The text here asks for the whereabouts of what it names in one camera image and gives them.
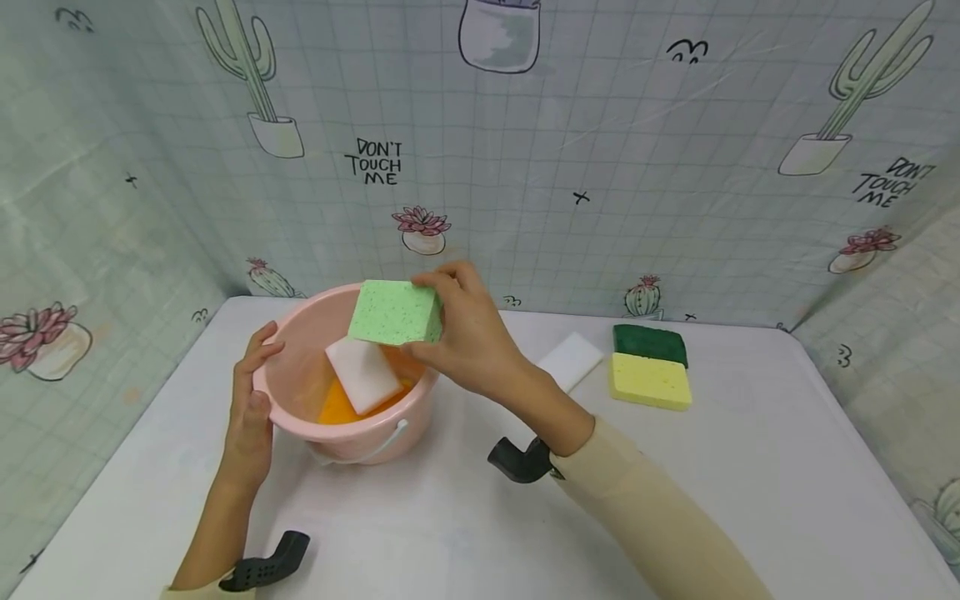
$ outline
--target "left hand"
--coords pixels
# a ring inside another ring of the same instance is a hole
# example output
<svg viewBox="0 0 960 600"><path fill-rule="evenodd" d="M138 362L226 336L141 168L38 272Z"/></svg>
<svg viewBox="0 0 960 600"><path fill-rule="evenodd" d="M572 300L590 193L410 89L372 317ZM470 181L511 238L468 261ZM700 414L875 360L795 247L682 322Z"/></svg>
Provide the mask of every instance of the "left hand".
<svg viewBox="0 0 960 600"><path fill-rule="evenodd" d="M250 338L247 353L233 368L233 401L217 481L240 493L256 494L270 472L274 449L270 400L253 389L253 372L283 350L282 342L263 345L275 333L273 321L260 327Z"/></svg>

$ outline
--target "hand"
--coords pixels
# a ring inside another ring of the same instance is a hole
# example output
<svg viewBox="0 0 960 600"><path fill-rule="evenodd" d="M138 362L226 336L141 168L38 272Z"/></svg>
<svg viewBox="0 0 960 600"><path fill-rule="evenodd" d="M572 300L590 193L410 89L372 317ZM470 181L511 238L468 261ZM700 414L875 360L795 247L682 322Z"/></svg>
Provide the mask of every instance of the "hand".
<svg viewBox="0 0 960 600"><path fill-rule="evenodd" d="M436 344L405 344L405 352L461 387L501 404L519 394L531 378L541 378L542 371L516 347L471 263L447 263L412 281L437 290L444 302L444 334Z"/></svg>
<svg viewBox="0 0 960 600"><path fill-rule="evenodd" d="M233 368L233 402L216 480L241 493L256 494L270 472L274 448L270 400L263 392L253 390L253 372L283 350L282 342L263 345L275 333L273 321L260 327L250 338L247 353Z"/></svg>

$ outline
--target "white sponge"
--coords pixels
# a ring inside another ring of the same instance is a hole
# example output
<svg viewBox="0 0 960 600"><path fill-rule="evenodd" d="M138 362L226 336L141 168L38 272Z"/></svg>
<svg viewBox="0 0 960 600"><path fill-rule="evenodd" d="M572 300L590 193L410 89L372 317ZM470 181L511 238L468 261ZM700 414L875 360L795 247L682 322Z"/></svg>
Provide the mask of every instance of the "white sponge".
<svg viewBox="0 0 960 600"><path fill-rule="evenodd" d="M550 350L537 366L550 373L564 392L569 392L602 360L603 352L579 333L571 333L559 346Z"/></svg>
<svg viewBox="0 0 960 600"><path fill-rule="evenodd" d="M402 389L377 344L342 338L326 348L326 357L357 415L366 415Z"/></svg>

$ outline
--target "yellow sponge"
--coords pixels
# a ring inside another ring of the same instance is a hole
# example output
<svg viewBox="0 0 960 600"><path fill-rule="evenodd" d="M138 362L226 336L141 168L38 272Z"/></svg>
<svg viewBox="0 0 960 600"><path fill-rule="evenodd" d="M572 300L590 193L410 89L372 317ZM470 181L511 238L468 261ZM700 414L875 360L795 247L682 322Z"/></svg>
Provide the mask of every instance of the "yellow sponge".
<svg viewBox="0 0 960 600"><path fill-rule="evenodd" d="M618 352L610 359L610 395L673 411L685 411L691 402L684 365Z"/></svg>

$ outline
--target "forearm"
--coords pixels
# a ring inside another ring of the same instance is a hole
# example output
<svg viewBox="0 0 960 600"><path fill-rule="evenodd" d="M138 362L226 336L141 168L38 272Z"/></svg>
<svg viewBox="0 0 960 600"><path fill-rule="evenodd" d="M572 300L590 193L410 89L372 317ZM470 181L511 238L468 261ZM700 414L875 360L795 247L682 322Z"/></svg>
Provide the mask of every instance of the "forearm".
<svg viewBox="0 0 960 600"><path fill-rule="evenodd" d="M662 600L770 600L730 538L663 470L546 378L528 374L498 401L550 447L561 487Z"/></svg>
<svg viewBox="0 0 960 600"><path fill-rule="evenodd" d="M593 415L561 390L549 373L533 365L496 401L526 423L557 456L573 454L593 433Z"/></svg>
<svg viewBox="0 0 960 600"><path fill-rule="evenodd" d="M243 558L255 491L219 476L210 486L197 532L170 590L197 589L219 580Z"/></svg>

